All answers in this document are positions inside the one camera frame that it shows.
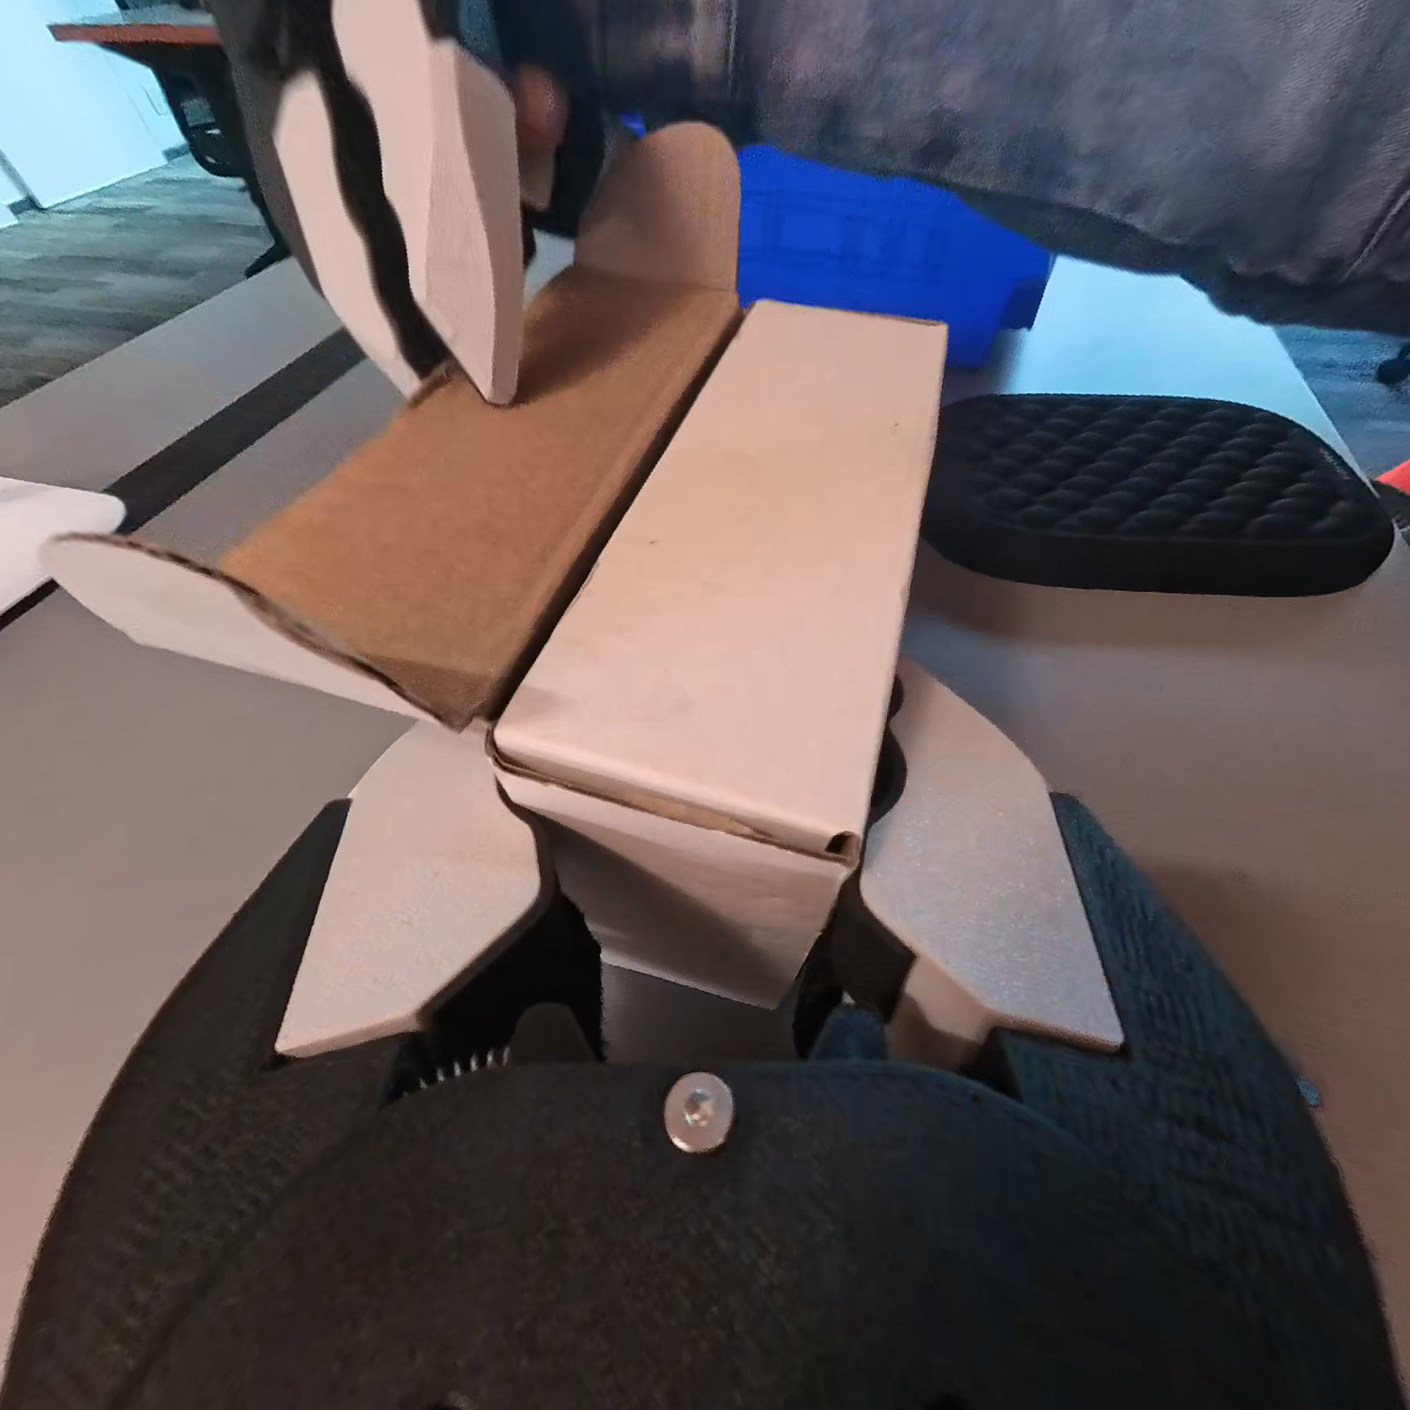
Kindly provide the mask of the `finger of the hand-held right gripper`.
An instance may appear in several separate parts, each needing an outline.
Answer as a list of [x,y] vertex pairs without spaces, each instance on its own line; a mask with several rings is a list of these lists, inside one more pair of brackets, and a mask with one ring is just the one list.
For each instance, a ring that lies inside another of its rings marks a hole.
[[334,1],[332,38],[366,100],[411,298],[487,402],[517,394],[524,244],[514,98],[421,3]]
[[315,75],[295,75],[284,87],[273,145],[324,301],[396,390],[413,400],[426,377],[399,348],[378,291],[367,238],[341,187],[329,105]]

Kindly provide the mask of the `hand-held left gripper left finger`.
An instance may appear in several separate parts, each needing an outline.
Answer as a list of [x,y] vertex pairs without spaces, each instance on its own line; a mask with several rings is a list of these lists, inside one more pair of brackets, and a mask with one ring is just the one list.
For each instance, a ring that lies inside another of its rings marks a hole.
[[487,728],[416,723],[347,798],[275,1052],[431,1030],[552,899],[545,832],[502,790]]

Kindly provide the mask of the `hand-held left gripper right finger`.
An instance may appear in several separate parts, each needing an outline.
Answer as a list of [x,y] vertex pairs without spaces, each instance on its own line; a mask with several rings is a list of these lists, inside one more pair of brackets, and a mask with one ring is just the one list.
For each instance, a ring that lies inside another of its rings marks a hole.
[[1098,944],[1046,778],[921,662],[896,662],[898,800],[869,827],[861,919],[901,946],[884,998],[891,1048],[960,1068],[997,1030],[1123,1047]]

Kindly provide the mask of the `white cardboard mailer box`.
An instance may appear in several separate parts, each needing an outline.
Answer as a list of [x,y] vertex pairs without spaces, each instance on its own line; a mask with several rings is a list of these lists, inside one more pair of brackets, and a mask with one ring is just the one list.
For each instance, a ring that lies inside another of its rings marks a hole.
[[609,959],[777,1006],[854,870],[947,328],[735,296],[738,162],[628,144],[527,310],[520,397],[446,377],[206,565],[65,533],[138,644],[487,728]]

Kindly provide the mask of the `person's right forearm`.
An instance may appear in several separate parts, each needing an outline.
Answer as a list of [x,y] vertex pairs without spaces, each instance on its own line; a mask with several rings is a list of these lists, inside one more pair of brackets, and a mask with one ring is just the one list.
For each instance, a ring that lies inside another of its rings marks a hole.
[[1407,1],[606,1],[628,110],[953,191],[1260,323],[1407,333]]

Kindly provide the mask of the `wood top office desk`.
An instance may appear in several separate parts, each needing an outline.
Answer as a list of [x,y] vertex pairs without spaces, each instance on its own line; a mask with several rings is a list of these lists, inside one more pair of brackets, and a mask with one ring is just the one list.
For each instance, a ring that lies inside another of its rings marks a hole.
[[141,46],[220,48],[215,16],[181,4],[141,4],[134,9],[104,11],[80,19],[47,23],[59,43],[85,43],[127,53]]

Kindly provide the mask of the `grey desk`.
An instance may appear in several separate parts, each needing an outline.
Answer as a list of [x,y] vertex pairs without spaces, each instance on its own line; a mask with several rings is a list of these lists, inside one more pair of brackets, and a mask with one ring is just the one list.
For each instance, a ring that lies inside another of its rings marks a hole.
[[[3,476],[146,468],[336,330],[282,263],[3,410]],[[989,390],[1232,394],[1326,424],[1269,328],[1059,259]],[[218,553],[398,407],[366,363],[225,441],[148,533]],[[928,545],[906,654],[1086,802],[1318,1095],[1407,1359],[1407,546],[1356,588],[1084,592]],[[138,1035],[280,852],[404,728],[134,645],[64,592],[3,624],[3,1364],[67,1166]]]

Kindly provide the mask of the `person's right hand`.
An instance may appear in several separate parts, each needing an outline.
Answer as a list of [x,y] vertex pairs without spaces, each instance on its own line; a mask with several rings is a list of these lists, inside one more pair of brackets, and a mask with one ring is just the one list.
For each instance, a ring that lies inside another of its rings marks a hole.
[[571,100],[559,78],[537,63],[520,63],[510,85],[517,108],[520,197],[527,209],[542,214],[552,201]]

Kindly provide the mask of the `black office chair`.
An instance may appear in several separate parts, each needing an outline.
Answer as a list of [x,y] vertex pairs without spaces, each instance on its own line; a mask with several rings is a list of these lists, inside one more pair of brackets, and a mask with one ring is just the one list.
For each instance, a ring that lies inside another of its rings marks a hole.
[[188,115],[178,118],[188,149],[206,172],[238,179],[265,224],[270,244],[243,271],[247,278],[255,276],[289,258],[290,249],[277,231],[258,184],[232,66],[218,45],[176,46],[169,61],[173,73],[181,75],[190,90],[210,108],[210,118],[205,123]]

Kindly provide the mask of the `blue plastic bin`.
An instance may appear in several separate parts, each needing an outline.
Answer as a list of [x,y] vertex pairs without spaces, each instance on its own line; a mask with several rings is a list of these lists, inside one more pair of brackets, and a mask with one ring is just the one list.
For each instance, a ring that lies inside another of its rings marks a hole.
[[737,295],[947,325],[945,360],[978,367],[1029,328],[1052,254],[940,187],[749,145]]

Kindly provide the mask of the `black wrist rest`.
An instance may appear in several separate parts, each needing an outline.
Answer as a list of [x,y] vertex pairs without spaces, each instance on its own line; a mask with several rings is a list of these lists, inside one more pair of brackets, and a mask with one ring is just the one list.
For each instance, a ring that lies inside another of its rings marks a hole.
[[1277,412],[1041,392],[942,407],[921,536],[1020,585],[1306,597],[1358,587],[1400,533],[1341,454]]

